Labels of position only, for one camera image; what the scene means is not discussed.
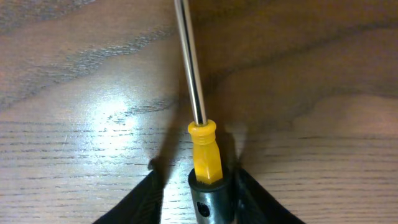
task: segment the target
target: screwdriver shaft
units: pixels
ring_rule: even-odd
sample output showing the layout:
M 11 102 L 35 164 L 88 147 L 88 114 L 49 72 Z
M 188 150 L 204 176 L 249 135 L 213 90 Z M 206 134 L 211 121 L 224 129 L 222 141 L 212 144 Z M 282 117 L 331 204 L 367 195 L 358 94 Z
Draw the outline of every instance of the screwdriver shaft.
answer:
M 175 10 L 177 12 L 178 29 L 180 31 L 182 43 L 185 73 L 187 76 L 188 90 L 191 99 L 193 120 L 197 126 L 206 126 L 207 117 L 200 83 L 188 0 L 175 0 Z

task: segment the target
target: wooden table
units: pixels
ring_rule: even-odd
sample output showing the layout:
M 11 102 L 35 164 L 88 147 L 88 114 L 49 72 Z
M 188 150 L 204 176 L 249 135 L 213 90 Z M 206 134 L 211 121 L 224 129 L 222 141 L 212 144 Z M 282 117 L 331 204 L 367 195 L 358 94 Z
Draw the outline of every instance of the wooden table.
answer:
M 208 117 L 306 223 L 398 222 L 398 2 L 192 1 Z M 160 155 L 195 223 L 166 0 L 0 0 L 0 223 L 90 223 Z

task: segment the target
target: yellow screwdriver handle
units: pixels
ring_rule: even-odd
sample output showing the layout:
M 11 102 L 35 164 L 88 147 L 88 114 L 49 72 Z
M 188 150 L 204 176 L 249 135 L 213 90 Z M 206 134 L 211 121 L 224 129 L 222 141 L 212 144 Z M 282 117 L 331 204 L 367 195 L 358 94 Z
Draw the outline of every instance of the yellow screwdriver handle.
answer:
M 188 126 L 193 142 L 193 166 L 197 181 L 212 184 L 223 178 L 220 150 L 216 142 L 216 123 L 208 120 L 206 126 L 192 122 Z

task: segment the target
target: metal tube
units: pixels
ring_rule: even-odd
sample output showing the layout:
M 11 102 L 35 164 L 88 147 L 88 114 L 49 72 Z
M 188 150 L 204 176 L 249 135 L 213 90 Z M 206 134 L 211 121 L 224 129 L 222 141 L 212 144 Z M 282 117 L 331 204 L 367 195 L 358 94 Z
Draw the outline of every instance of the metal tube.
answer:
M 193 120 L 197 126 L 205 126 L 207 124 L 207 117 L 200 83 L 188 0 L 175 0 L 175 10 L 177 12 L 178 29 L 180 31 L 182 43 L 185 73 L 187 76 L 188 90 L 191 99 Z
M 230 224 L 234 220 L 233 180 L 228 170 L 211 185 L 197 182 L 195 170 L 188 176 L 198 224 Z

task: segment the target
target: wooden surface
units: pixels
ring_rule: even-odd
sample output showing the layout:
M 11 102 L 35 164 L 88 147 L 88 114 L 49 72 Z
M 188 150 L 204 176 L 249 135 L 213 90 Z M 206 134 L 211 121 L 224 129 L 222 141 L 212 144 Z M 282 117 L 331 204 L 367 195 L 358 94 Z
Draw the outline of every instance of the wooden surface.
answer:
M 192 1 L 208 117 L 306 223 L 398 222 L 398 2 Z M 0 1 L 0 222 L 90 223 L 160 155 L 195 223 L 174 7 Z

